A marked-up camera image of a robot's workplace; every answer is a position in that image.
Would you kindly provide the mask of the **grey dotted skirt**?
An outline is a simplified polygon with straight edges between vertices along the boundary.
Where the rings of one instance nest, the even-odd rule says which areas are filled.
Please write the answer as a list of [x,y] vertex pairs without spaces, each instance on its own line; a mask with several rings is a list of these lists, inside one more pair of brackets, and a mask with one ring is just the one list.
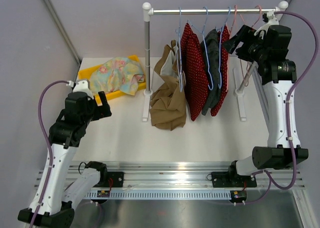
[[[206,45],[207,45],[207,50],[208,50],[208,57],[209,57],[209,63],[210,63],[210,72],[212,75],[212,79],[214,82],[214,89],[212,91],[208,90],[208,97],[205,102],[205,105],[202,108],[202,115],[206,115],[209,109],[214,108],[215,105],[217,105],[219,98],[220,98],[220,73],[219,73],[219,59],[220,59],[220,49],[219,49],[219,38],[220,36],[218,35],[218,32],[216,29],[211,30],[205,37]],[[204,64],[205,64],[205,72],[207,75],[208,79],[208,74],[207,74],[207,60],[206,60],[206,54],[205,54],[205,47],[204,47],[204,42],[202,41],[200,44],[202,53],[203,53],[203,59],[204,59]]]

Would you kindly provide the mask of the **pink hanger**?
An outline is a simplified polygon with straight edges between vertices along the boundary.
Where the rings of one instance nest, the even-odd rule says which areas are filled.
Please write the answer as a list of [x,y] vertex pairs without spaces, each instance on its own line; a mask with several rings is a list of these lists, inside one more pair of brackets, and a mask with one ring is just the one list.
[[[255,8],[258,8],[259,9],[259,16],[258,16],[258,19],[252,24],[251,28],[254,28],[254,26],[259,22],[261,16],[262,16],[262,7],[260,5],[256,5]],[[254,51],[253,51],[253,47],[249,49],[249,52],[251,53],[251,55],[253,55]],[[247,65],[246,65],[246,72],[249,71],[249,62],[247,62]],[[242,61],[240,60],[240,68],[241,68],[241,74],[242,74],[242,77],[244,79],[245,75],[244,75],[244,69],[243,69],[243,64],[242,64]],[[244,86],[245,87],[248,87],[249,85],[249,81],[247,81]]]
[[[237,7],[237,5],[234,5],[234,18],[233,18],[233,21],[232,21],[232,25],[231,25],[231,27],[229,28],[229,38],[231,38],[232,37],[232,33],[233,33],[233,28],[235,27],[235,28],[237,28],[237,10],[238,10],[238,7]],[[243,16],[240,14],[240,17],[241,17],[241,19],[242,19],[242,21],[243,21],[243,23],[245,24],[246,22],[245,22],[245,20],[244,20],[244,18],[243,18]],[[245,77],[245,75],[244,75],[244,70],[243,70],[243,64],[242,64],[242,60],[240,60],[239,59],[239,63],[240,63],[240,68],[241,68],[241,74],[242,74],[242,77],[244,78]],[[249,66],[249,63],[247,63],[247,66],[246,66],[246,72],[248,72],[248,66]],[[244,87],[248,87],[248,85],[249,85],[249,81],[244,85]]]

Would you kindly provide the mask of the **floral pastel skirt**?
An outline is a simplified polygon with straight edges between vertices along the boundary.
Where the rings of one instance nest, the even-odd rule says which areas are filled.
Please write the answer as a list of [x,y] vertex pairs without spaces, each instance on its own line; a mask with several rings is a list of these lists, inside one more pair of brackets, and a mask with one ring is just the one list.
[[135,95],[145,74],[141,64],[128,57],[115,57],[102,64],[89,79],[93,93],[121,91]]

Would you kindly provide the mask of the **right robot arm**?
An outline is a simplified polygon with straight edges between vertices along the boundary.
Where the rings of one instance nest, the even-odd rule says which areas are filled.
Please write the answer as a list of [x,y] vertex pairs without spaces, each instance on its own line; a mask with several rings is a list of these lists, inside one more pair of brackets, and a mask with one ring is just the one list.
[[271,25],[257,31],[247,25],[223,43],[228,53],[252,63],[261,77],[267,101],[268,141],[264,147],[255,146],[252,155],[233,161],[226,172],[212,172],[215,188],[257,186],[255,176],[266,173],[269,181],[282,190],[294,186],[297,165],[309,156],[302,148],[296,130],[294,92],[297,69],[286,58],[292,37],[291,29]]

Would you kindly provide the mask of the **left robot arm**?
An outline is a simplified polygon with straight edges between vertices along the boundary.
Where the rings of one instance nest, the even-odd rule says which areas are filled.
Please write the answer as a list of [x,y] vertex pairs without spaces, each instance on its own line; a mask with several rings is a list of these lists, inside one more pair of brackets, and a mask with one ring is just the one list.
[[65,188],[71,161],[89,123],[112,114],[105,93],[99,92],[99,98],[101,105],[87,93],[78,91],[65,99],[65,108],[49,129],[44,174],[32,203],[19,211],[20,222],[44,228],[69,228],[75,210],[90,189],[107,184],[106,164],[90,161],[81,176]]

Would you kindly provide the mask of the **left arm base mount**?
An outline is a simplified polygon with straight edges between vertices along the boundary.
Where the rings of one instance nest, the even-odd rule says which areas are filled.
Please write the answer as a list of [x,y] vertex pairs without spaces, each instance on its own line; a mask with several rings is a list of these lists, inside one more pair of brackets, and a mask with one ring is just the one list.
[[99,178],[97,184],[93,188],[122,188],[124,184],[124,172],[107,172]]

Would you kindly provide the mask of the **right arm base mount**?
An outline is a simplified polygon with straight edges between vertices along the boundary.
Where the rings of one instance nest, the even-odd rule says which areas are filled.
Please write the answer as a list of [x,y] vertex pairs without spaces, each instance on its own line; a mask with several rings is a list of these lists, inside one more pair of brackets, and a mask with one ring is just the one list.
[[256,188],[257,182],[251,176],[232,175],[229,172],[211,172],[207,179],[214,188]]

